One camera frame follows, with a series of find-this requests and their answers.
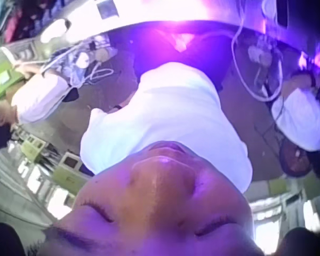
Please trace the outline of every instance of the closed eye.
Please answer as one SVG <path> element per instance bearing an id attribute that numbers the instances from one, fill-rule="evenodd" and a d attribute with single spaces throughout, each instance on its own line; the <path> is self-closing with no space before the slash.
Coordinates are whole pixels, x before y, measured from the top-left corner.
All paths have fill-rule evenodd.
<path id="1" fill-rule="evenodd" d="M 85 201 L 81 206 L 89 206 L 97 211 L 108 223 L 114 222 L 112 218 L 110 218 L 106 212 L 106 210 L 96 202 L 93 201 Z"/>
<path id="2" fill-rule="evenodd" d="M 232 224 L 232 223 L 237 224 L 237 222 L 229 216 L 219 217 L 216 220 L 214 220 L 214 221 L 210 222 L 209 224 L 207 224 L 206 226 L 204 226 L 202 229 L 195 232 L 195 235 L 198 237 L 205 236 L 205 235 L 215 231 L 216 229 L 220 228 L 223 225 Z"/>

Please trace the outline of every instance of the eyebrow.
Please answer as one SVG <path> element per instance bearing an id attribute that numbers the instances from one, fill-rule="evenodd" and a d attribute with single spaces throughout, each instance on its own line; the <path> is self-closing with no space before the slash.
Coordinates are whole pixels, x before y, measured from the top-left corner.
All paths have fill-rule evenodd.
<path id="1" fill-rule="evenodd" d="M 45 234 L 47 241 L 52 239 L 60 239 L 67 242 L 71 246 L 82 249 L 86 252 L 91 252 L 93 249 L 100 247 L 98 243 L 92 239 L 79 236 L 75 233 L 55 226 L 46 228 L 45 230 L 43 230 L 43 233 Z"/>

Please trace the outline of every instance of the floor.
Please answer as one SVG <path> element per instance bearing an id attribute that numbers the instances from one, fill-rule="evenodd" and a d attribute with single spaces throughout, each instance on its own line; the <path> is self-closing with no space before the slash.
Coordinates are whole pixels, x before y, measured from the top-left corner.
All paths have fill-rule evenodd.
<path id="1" fill-rule="evenodd" d="M 244 79 L 253 83 L 258 70 L 246 54 L 236 52 Z M 290 58 L 293 63 L 298 56 Z M 84 85 L 80 89 L 80 98 L 75 102 L 62 103 L 59 109 L 46 121 L 30 124 L 26 129 L 40 138 L 53 143 L 61 151 L 71 150 L 79 153 L 81 136 L 89 122 L 90 110 L 101 108 L 108 111 L 122 102 L 137 82 L 132 69 L 133 55 L 120 51 L 109 63 L 116 74 L 105 78 L 97 85 Z M 241 84 L 232 64 L 220 93 L 222 108 L 240 138 L 247 144 L 249 157 L 253 164 L 253 181 L 269 180 L 283 173 L 276 154 L 278 144 L 273 119 L 264 103 L 253 99 Z M 265 140 L 260 135 L 269 128 Z"/>

